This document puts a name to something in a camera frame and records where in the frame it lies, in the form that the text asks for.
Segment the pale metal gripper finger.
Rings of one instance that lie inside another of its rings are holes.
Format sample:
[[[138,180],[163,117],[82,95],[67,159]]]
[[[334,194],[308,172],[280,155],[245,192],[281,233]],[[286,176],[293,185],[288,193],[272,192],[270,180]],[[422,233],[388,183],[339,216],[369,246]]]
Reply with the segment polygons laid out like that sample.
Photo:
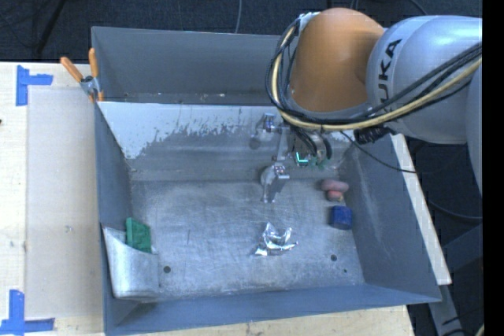
[[[264,168],[260,177],[263,202],[273,203],[289,179],[290,175],[284,164],[272,164]]]
[[[250,136],[249,147],[258,150],[262,147],[277,148],[280,144],[282,127],[276,122],[277,116],[265,113],[256,123],[254,133]]]

